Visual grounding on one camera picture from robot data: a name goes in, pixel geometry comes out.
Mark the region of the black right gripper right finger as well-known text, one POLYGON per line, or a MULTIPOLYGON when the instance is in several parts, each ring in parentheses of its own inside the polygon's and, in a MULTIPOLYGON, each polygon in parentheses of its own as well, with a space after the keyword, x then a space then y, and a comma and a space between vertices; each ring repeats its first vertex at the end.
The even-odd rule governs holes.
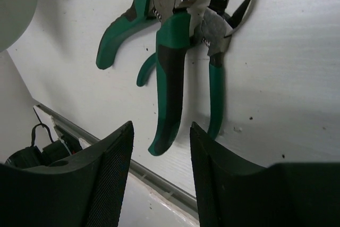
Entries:
POLYGON ((339 163, 262 167, 190 128, 201 226, 339 226, 339 163))

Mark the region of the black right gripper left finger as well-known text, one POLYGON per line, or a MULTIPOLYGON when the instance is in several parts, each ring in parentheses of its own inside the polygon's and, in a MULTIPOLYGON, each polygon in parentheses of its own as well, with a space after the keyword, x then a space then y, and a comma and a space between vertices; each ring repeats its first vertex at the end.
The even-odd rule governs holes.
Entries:
POLYGON ((118 226, 133 151, 131 121, 48 166, 1 165, 1 226, 118 226))

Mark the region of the green handled side cutters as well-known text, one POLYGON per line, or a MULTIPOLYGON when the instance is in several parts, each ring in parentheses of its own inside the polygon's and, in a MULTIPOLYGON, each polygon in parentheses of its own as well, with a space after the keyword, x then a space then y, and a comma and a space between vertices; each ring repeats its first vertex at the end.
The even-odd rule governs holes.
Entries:
POLYGON ((207 134, 215 140, 219 134, 224 116, 224 68, 223 57, 227 52, 234 32, 244 23, 251 10, 252 0, 244 0, 236 11, 229 15, 225 12, 229 0, 210 0, 202 21, 195 27, 191 45, 200 43, 208 47, 210 122, 207 134))

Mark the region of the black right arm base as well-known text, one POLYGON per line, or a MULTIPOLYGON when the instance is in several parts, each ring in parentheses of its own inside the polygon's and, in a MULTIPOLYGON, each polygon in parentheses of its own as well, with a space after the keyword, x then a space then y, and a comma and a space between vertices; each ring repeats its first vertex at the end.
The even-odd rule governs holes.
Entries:
POLYGON ((5 164, 20 169, 41 165, 49 166, 53 162, 83 150, 79 140, 59 127, 53 117, 40 106, 34 106, 33 110, 39 123, 31 129, 30 145, 9 156, 5 164), (48 135, 48 145, 42 149, 39 149, 36 145, 37 129, 39 127, 45 129, 48 135))

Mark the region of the green handled pliers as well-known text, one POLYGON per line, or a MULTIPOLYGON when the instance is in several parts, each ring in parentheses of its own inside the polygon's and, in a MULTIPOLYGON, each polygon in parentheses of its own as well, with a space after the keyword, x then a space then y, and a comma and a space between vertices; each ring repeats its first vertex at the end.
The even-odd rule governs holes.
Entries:
POLYGON ((121 44, 133 34, 160 22, 156 32, 154 67, 157 80, 158 121, 148 148, 153 156, 165 153, 179 131, 183 109, 184 60, 193 45, 191 14, 197 0, 133 0, 131 6, 105 30, 98 46, 96 66, 105 70, 114 64, 121 44))

